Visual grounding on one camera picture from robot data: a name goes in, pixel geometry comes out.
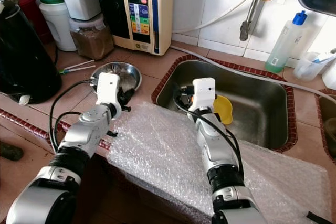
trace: plastic bottle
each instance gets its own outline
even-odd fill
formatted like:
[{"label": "plastic bottle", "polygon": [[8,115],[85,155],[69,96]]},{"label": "plastic bottle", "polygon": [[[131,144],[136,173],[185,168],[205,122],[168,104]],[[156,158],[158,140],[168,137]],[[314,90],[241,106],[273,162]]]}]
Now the plastic bottle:
[{"label": "plastic bottle", "polygon": [[323,73],[322,80],[329,89],[336,90],[336,60],[333,64]]},{"label": "plastic bottle", "polygon": [[306,18],[307,15],[305,14],[305,11],[302,11],[296,13],[293,21],[289,20],[286,22],[265,64],[265,68],[268,71],[278,73],[284,68],[294,47],[302,38],[304,30],[302,25]]},{"label": "plastic bottle", "polygon": [[40,10],[56,46],[63,51],[76,51],[70,34],[69,12],[64,0],[41,0]]}]

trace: chopsticks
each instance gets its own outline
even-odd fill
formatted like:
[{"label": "chopsticks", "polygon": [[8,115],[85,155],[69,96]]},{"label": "chopsticks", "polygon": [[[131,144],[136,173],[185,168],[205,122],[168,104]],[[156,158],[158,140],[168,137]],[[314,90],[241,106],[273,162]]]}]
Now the chopsticks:
[{"label": "chopsticks", "polygon": [[79,71],[79,70],[83,70],[83,69],[88,69],[88,68],[95,68],[96,65],[92,65],[92,66],[88,66],[88,67],[82,67],[82,68],[75,68],[75,67],[79,67],[88,63],[94,62],[94,60],[89,60],[80,64],[76,64],[76,65],[72,65],[63,69],[58,70],[58,72],[60,74],[66,74],[66,73],[70,73],[70,72],[75,72],[75,71]]}]

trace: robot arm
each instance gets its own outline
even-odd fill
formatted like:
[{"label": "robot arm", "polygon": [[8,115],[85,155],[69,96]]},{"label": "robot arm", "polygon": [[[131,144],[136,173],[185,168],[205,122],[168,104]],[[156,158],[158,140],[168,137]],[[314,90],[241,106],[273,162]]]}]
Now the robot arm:
[{"label": "robot arm", "polygon": [[86,164],[112,120],[121,114],[119,76],[101,73],[97,104],[81,114],[69,128],[58,152],[12,204],[7,224],[70,223],[76,208],[76,192]]},{"label": "robot arm", "polygon": [[[193,86],[184,87],[181,95],[192,95],[189,111],[209,120],[220,131],[226,133],[224,125],[214,114],[215,80],[195,79]],[[244,184],[239,170],[237,155],[224,139],[208,123],[188,114],[195,122],[197,143],[202,150],[204,169],[212,189],[212,202],[215,214],[212,224],[265,224],[252,193]]]}]

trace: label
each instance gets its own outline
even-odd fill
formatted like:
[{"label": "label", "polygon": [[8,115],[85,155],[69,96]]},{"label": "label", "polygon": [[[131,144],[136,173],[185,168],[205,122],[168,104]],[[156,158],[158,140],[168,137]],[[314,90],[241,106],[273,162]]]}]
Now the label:
[{"label": "label", "polygon": [[149,35],[148,6],[130,3],[132,31],[137,34]]},{"label": "label", "polygon": [[301,38],[302,38],[302,35],[300,37],[296,38],[295,41],[294,41],[294,44],[299,43],[299,41],[301,40]]},{"label": "label", "polygon": [[289,29],[285,26],[285,27],[283,28],[281,34],[287,34],[288,30],[289,30]]},{"label": "label", "polygon": [[278,63],[279,59],[278,58],[273,58],[272,62],[270,63],[271,65],[275,66]]}]

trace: spray bottle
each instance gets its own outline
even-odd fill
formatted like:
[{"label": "spray bottle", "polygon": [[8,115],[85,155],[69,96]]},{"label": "spray bottle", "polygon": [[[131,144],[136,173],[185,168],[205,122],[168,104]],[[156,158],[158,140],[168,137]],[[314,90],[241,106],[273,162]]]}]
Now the spray bottle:
[{"label": "spray bottle", "polygon": [[303,35],[302,26],[307,18],[305,11],[296,13],[293,21],[286,22],[282,32],[268,57],[265,68],[268,71],[279,73],[285,66],[294,47],[298,44]]}]

